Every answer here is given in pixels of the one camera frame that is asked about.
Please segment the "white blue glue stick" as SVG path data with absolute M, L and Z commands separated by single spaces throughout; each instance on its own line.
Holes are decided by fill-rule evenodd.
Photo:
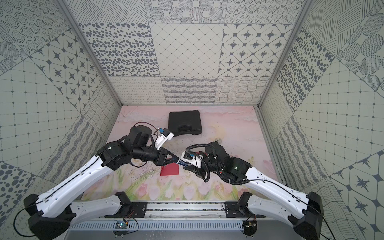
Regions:
M 191 164 L 189 162 L 186 162 L 186 161 L 183 161 L 181 159 L 179 159 L 176 164 L 182 166 L 182 167 L 188 167 L 188 166 L 191 166 Z

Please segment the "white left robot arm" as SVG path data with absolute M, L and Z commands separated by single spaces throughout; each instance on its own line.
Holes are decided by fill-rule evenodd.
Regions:
M 98 180 L 130 164 L 132 159 L 161 167 L 172 163 L 188 166 L 162 147 L 173 137 L 172 133 L 168 129 L 160 133 L 155 141 L 150 128 L 133 126 L 127 136 L 104 145 L 83 167 L 51 190 L 26 197 L 24 205 L 30 215 L 28 224 L 34 237 L 53 240 L 79 222 L 101 216 L 122 219 L 131 216 L 135 208 L 125 192 L 86 203 L 76 204 L 74 201 Z

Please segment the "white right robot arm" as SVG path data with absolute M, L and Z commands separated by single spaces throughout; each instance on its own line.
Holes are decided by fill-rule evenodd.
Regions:
M 322 198 L 291 189 L 260 172 L 249 162 L 231 157 L 218 142 L 192 145 L 182 154 L 192 172 L 204 181 L 216 174 L 223 182 L 245 186 L 264 196 L 261 200 L 251 193 L 242 193 L 238 209 L 245 216 L 263 215 L 288 224 L 305 240 L 318 240 L 324 220 Z

